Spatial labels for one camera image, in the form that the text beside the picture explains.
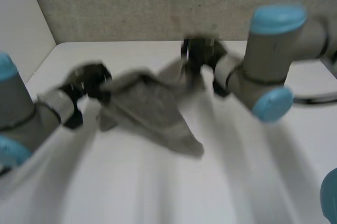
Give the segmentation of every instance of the robotic arm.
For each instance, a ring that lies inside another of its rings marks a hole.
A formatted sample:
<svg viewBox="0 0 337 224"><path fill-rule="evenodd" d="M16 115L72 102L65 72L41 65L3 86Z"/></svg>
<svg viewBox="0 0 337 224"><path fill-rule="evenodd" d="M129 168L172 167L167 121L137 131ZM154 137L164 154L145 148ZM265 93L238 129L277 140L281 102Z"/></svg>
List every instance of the robotic arm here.
<svg viewBox="0 0 337 224"><path fill-rule="evenodd" d="M296 103L329 103L331 97L295 99L284 86L293 61L337 59L337 19L328 15L308 16L302 6L267 5L258 8L250 25L244 59L227 54L211 38L186 39L182 54L189 53L191 69L213 69L214 92L233 93L263 122L280 119Z"/></svg>
<svg viewBox="0 0 337 224"><path fill-rule="evenodd" d="M60 124L70 129L81 126L78 100L85 95L107 99L110 95L99 86L109 78L101 63L82 65L34 103L11 58L0 54L0 176L24 163Z"/></svg>

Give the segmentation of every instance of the light blue joint cap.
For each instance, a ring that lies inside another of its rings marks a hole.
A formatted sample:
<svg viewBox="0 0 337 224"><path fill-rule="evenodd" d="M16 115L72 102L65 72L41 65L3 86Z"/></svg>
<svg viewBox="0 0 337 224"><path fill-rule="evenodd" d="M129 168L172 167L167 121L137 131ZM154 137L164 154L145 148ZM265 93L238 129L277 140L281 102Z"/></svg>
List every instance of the light blue joint cap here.
<svg viewBox="0 0 337 224"><path fill-rule="evenodd" d="M293 101L294 95L289 89L274 89L260 97L252 113L263 122L275 122L287 113Z"/></svg>
<svg viewBox="0 0 337 224"><path fill-rule="evenodd" d="M300 5L264 5L257 8L250 32L257 35L278 35L301 27L306 21L306 10Z"/></svg>
<svg viewBox="0 0 337 224"><path fill-rule="evenodd" d="M10 56L5 52L0 52L0 82L6 81L17 74L17 68Z"/></svg>
<svg viewBox="0 0 337 224"><path fill-rule="evenodd" d="M331 224L337 224L337 169L330 171L321 185L321 208Z"/></svg>
<svg viewBox="0 0 337 224"><path fill-rule="evenodd" d="M0 135L0 160L3 166L20 166L31 155L32 153L20 143Z"/></svg>

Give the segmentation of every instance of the white table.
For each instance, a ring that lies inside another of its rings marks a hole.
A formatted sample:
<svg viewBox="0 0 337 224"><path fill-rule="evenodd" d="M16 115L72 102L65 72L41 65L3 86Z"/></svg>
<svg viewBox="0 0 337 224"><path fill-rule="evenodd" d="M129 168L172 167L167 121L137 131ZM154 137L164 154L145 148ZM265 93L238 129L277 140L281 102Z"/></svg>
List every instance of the white table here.
<svg viewBox="0 0 337 224"><path fill-rule="evenodd" d="M246 43L227 45L243 54ZM35 96L91 60L102 60L114 76L139 66L159 70L179 53L180 42L64 43L27 88ZM59 129L22 167L15 188L3 196L0 222L329 223L319 190L337 167L337 106L293 107L280 122L266 125L234 97L215 98L212 74L205 70L204 77L207 91L180 106L204 145L201 160L120 127L98 132L99 104L85 100L84 127L76 133ZM286 84L296 94L337 89L320 62L292 66ZM20 208L17 215L10 213L13 207Z"/></svg>

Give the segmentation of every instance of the white wall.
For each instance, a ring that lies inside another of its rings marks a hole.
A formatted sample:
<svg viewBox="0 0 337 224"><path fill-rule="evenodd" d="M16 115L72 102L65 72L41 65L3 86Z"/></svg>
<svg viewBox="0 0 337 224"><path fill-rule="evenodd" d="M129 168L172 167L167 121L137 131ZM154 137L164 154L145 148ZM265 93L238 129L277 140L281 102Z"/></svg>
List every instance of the white wall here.
<svg viewBox="0 0 337 224"><path fill-rule="evenodd" d="M54 47L36 0L0 0L0 51L10 54L25 82Z"/></svg>

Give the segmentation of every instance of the gray cloth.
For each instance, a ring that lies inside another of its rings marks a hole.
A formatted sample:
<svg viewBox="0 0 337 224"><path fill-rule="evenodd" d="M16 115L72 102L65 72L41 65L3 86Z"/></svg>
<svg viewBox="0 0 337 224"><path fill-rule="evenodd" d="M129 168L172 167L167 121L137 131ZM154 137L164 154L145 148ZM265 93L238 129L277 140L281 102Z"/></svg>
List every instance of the gray cloth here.
<svg viewBox="0 0 337 224"><path fill-rule="evenodd" d="M201 75L192 75L186 59L175 60L158 75L150 70L134 70L101 86L111 99L102 103L97 117L100 129L132 122L155 137L167 148L193 156L202 156L204 148L194 137L177 108L177 101L204 89Z"/></svg>

